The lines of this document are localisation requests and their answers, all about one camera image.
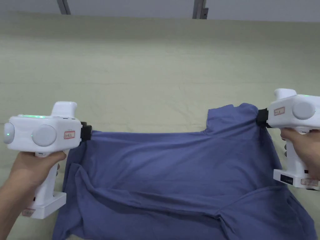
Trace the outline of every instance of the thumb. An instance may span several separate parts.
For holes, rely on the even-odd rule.
[[[46,162],[50,168],[53,167],[57,162],[66,159],[66,154],[63,151],[55,152],[44,158],[43,162]]]
[[[291,142],[296,142],[297,140],[300,140],[304,136],[292,128],[282,128],[281,137],[285,139],[289,139]]]

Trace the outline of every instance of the wrist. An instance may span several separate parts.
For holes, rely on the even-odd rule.
[[[9,196],[15,199],[21,199],[21,202],[29,201],[33,199],[35,195],[36,188],[32,185],[21,182],[14,176],[10,176],[3,185],[3,188],[8,193]]]

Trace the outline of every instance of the gripper handle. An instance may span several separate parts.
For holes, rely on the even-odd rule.
[[[307,170],[304,162],[297,155],[294,150],[292,142],[286,140],[287,144],[287,172],[301,178],[305,177],[305,170]]]
[[[35,153],[36,157],[46,157],[50,153]],[[56,163],[49,171],[45,181],[36,189],[35,205],[43,205],[47,199],[53,198],[54,184],[56,181],[58,163]]]

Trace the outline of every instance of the hand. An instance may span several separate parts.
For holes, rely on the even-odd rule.
[[[44,182],[50,169],[65,158],[66,154],[62,151],[44,158],[35,157],[34,153],[20,152],[12,166],[8,180],[14,185],[35,190]]]
[[[291,128],[281,129],[281,137],[292,142],[293,147],[309,170],[309,176],[320,180],[320,131],[313,130],[305,135]]]

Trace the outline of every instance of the round gray button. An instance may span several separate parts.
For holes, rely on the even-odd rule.
[[[300,120],[311,118],[316,112],[316,107],[309,102],[299,102],[292,108],[293,115]]]
[[[32,132],[32,140],[41,147],[47,147],[54,143],[57,138],[56,130],[49,125],[41,125]]]
[[[14,139],[14,126],[12,123],[5,123],[4,124],[4,143],[10,144],[13,142]]]

